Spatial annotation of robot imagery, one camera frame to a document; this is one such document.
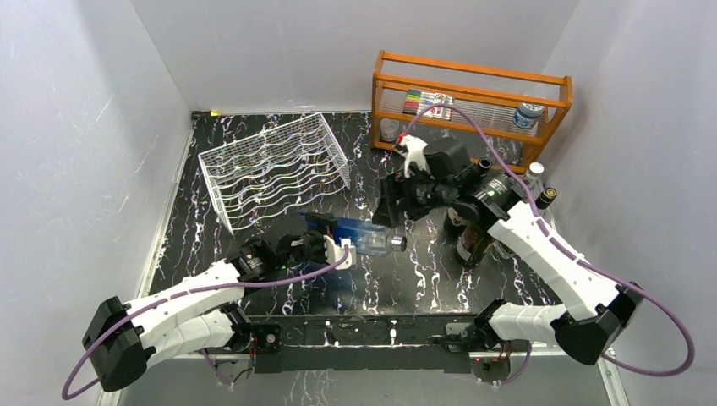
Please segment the brown wine bottle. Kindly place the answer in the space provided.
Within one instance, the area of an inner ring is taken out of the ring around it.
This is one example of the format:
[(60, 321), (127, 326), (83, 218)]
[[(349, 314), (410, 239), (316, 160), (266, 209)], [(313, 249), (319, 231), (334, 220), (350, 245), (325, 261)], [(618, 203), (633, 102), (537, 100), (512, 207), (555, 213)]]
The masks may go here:
[(462, 266), (477, 266), (490, 253), (496, 239), (477, 223), (468, 222), (457, 239), (456, 258)]

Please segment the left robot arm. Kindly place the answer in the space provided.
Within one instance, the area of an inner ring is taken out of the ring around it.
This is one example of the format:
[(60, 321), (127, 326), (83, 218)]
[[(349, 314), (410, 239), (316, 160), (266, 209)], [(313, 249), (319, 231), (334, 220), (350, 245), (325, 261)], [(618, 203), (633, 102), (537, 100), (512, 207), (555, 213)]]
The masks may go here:
[(245, 234), (228, 255), (205, 271), (158, 293), (100, 302), (82, 337), (84, 354), (73, 373), (90, 363), (86, 384), (116, 392), (151, 367), (178, 355), (224, 348), (242, 352), (259, 333), (238, 302), (264, 289), (304, 282), (351, 267), (358, 239), (329, 213), (307, 213), (302, 233)]

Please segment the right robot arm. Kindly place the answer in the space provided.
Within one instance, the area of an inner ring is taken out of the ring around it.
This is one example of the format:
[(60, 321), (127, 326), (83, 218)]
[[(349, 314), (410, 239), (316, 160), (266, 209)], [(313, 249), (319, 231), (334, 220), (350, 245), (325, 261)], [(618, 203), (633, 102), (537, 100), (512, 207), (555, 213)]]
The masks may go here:
[(426, 143), (403, 135), (397, 151), (402, 170), (380, 180), (374, 223), (394, 228), (435, 208), (452, 208), (478, 229), (479, 247), (499, 242), (533, 269), (559, 297), (558, 305), (517, 305), (497, 299), (461, 332), (439, 338), (445, 345), (497, 350), (513, 340), (560, 347), (574, 360), (593, 365), (631, 320), (641, 299), (634, 287), (580, 265), (565, 243), (507, 173), (474, 163), (453, 138)]

